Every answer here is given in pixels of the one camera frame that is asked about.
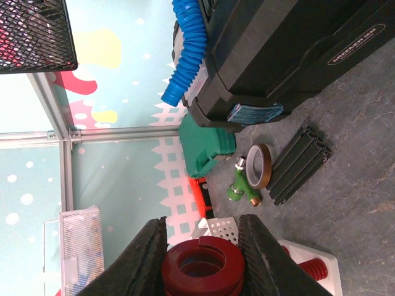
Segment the red large spring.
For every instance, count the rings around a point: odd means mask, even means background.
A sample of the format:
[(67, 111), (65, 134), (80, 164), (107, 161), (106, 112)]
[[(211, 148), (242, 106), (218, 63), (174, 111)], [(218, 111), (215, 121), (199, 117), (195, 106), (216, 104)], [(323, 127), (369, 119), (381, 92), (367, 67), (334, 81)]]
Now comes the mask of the red large spring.
[(231, 242), (212, 236), (172, 247), (161, 266), (165, 295), (241, 295), (245, 260)]
[(328, 277), (328, 268), (320, 258), (313, 258), (298, 264), (315, 281), (321, 281)]

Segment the brown tape roll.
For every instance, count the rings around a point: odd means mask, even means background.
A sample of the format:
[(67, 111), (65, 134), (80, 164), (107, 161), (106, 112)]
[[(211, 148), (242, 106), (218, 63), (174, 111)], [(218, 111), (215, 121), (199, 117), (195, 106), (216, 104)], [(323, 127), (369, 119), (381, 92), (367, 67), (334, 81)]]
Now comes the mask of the brown tape roll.
[(254, 189), (265, 188), (272, 175), (272, 157), (265, 144), (250, 147), (246, 157), (246, 177)]

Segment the black aluminium extrusion profile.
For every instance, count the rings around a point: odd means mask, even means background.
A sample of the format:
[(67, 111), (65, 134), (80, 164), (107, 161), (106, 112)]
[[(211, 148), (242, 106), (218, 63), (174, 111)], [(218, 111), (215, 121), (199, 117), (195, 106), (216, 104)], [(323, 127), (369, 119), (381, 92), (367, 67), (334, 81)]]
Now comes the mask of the black aluminium extrusion profile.
[(267, 190), (282, 205), (333, 155), (312, 126), (302, 126), (272, 165)]

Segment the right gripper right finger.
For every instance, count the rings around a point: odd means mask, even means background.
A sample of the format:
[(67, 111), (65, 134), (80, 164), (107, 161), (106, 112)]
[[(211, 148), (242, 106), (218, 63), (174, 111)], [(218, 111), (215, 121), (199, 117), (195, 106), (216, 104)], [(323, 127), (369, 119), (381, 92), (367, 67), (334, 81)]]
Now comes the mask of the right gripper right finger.
[(238, 247), (246, 262), (244, 295), (330, 295), (298, 267), (258, 216), (241, 215), (238, 232)]

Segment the white peg base plate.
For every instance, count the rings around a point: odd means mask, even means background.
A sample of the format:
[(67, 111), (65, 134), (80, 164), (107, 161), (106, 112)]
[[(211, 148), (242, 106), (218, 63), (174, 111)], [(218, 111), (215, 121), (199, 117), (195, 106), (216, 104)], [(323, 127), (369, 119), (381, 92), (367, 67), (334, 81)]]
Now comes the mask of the white peg base plate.
[(338, 260), (334, 255), (285, 239), (278, 242), (293, 261), (331, 295), (343, 295)]

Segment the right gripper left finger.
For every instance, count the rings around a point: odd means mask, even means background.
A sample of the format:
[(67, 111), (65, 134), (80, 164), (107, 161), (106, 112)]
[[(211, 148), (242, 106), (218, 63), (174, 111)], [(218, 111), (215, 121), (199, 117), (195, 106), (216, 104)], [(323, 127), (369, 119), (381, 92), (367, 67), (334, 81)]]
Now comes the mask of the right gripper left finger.
[(113, 264), (78, 294), (164, 295), (160, 268), (167, 247), (166, 217), (149, 220)]

